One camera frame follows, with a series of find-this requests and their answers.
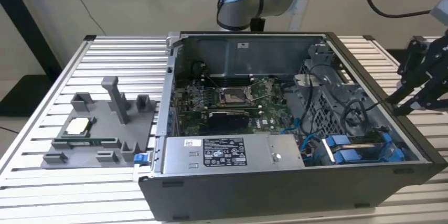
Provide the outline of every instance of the sticker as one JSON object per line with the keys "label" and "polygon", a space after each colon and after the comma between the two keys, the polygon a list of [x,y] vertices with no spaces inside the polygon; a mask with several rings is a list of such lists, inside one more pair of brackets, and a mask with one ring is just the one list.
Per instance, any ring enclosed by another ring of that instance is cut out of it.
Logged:
{"label": "sticker", "polygon": [[237,48],[249,48],[249,43],[248,42],[239,43]]}
{"label": "sticker", "polygon": [[185,147],[201,147],[201,139],[185,139],[184,146]]}
{"label": "sticker", "polygon": [[204,166],[247,165],[247,155],[243,138],[204,139]]}

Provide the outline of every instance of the metal rail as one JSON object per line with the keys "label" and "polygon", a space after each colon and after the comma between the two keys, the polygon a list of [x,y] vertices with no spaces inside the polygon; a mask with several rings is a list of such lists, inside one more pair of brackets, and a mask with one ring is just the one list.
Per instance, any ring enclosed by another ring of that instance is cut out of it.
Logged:
{"label": "metal rail", "polygon": [[[387,93],[400,79],[397,63],[376,41],[340,37]],[[97,37],[84,42],[49,94],[0,160],[0,223],[151,223],[153,216],[132,182],[132,168],[43,170],[43,153],[72,110],[75,92],[108,99],[101,77],[117,75],[128,99],[145,93],[159,100],[165,56],[164,37]],[[416,111],[411,121],[448,157],[448,115]],[[152,132],[157,126],[155,119]],[[212,220],[208,223],[448,223],[448,170],[409,186],[375,209]]]}

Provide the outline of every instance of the blue cable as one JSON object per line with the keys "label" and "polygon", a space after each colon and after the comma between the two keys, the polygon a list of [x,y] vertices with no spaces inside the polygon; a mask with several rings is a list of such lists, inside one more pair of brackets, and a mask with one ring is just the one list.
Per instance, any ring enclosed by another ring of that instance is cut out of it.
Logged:
{"label": "blue cable", "polygon": [[285,128],[285,129],[283,129],[281,131],[280,131],[280,134],[281,135],[284,135],[285,134],[285,131],[292,131],[292,130],[295,130],[296,128],[299,128],[299,125],[300,125],[300,121],[299,121],[299,118],[295,118],[293,119],[295,121],[295,125],[293,125],[293,127],[291,127],[291,128]]}
{"label": "blue cable", "polygon": [[305,140],[303,141],[303,144],[300,146],[300,151],[303,151],[303,149],[305,149],[305,145],[309,141],[309,139],[312,138],[312,136],[315,135],[315,133],[309,134],[307,137],[305,137]]}

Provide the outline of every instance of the blue latch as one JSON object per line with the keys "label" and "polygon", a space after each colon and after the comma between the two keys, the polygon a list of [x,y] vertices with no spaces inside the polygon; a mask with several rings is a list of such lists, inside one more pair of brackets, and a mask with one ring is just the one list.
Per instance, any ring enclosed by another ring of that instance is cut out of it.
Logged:
{"label": "blue latch", "polygon": [[148,153],[136,154],[133,156],[133,163],[147,165],[149,163]]}

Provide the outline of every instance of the black pole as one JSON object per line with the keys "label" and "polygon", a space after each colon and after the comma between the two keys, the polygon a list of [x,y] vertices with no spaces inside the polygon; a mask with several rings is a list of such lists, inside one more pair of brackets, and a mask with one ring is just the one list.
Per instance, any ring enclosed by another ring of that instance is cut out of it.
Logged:
{"label": "black pole", "polygon": [[0,0],[0,3],[48,79],[55,82],[61,73],[61,67],[23,0]]}

